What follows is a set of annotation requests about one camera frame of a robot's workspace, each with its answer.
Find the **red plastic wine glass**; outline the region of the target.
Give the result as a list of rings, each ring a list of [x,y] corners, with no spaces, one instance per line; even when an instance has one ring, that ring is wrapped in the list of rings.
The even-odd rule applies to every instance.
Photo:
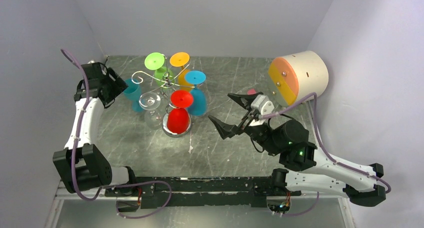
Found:
[[[193,104],[194,98],[186,90],[177,90],[171,94],[170,100],[175,108],[168,113],[166,126],[170,132],[180,135],[189,127],[190,117],[187,108]]]

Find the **blue plastic wine glass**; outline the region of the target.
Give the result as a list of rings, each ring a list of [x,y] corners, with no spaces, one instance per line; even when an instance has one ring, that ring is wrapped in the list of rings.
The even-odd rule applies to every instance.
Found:
[[[141,87],[138,83],[134,83],[131,78],[126,79],[127,88],[123,91],[125,97],[131,101],[131,108],[134,112],[140,113],[144,111],[139,100],[142,95]]]
[[[189,71],[185,75],[185,80],[194,85],[194,88],[190,91],[193,97],[193,103],[187,108],[187,111],[192,116],[202,116],[207,112],[208,104],[205,94],[198,88],[198,85],[206,81],[206,75],[199,70]]]

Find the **green plastic wine glass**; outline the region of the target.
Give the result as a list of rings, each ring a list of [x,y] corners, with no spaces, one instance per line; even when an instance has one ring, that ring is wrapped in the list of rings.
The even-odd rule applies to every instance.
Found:
[[[170,68],[167,68],[166,57],[160,52],[152,52],[146,56],[144,65],[148,70],[154,71],[156,84],[160,87],[165,83],[164,75],[168,73],[169,79],[174,78],[174,74]]]

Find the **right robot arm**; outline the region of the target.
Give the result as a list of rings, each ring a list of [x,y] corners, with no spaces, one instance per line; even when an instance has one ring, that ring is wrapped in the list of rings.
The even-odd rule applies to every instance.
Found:
[[[285,116],[293,105],[277,111],[262,92],[229,93],[228,97],[246,110],[241,122],[235,125],[212,115],[208,118],[222,139],[246,134],[263,152],[279,158],[281,168],[271,174],[268,195],[312,191],[338,195],[358,206],[375,207],[391,192],[381,164],[362,165],[330,154],[320,138],[310,142],[309,131],[294,118],[272,128],[271,119]]]

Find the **clear wine glass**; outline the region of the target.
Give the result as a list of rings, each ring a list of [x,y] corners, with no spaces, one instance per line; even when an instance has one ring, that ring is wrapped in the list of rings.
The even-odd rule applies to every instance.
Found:
[[[159,112],[161,97],[158,93],[149,91],[143,93],[139,105],[145,110],[144,122],[152,130],[158,130],[162,126],[163,115]]]

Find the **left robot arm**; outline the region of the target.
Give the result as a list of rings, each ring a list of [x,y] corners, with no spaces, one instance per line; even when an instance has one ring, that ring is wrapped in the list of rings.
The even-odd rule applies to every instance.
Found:
[[[116,72],[101,62],[82,66],[89,88],[81,80],[73,96],[75,118],[70,137],[64,149],[53,154],[53,164],[66,190],[76,192],[72,177],[79,190],[116,186],[126,196],[134,195],[139,188],[134,172],[128,166],[112,167],[97,148],[98,128],[104,109],[126,89],[126,82]]]

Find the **orange plastic wine glass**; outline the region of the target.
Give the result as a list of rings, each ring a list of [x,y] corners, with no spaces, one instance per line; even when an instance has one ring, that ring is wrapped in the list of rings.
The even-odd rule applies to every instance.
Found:
[[[185,79],[185,75],[190,71],[190,69],[188,68],[188,65],[190,64],[190,55],[182,51],[177,52],[171,56],[169,61],[173,67],[180,68],[180,72],[176,77],[178,88],[180,90],[190,92],[192,90],[193,85],[191,83],[188,83]]]

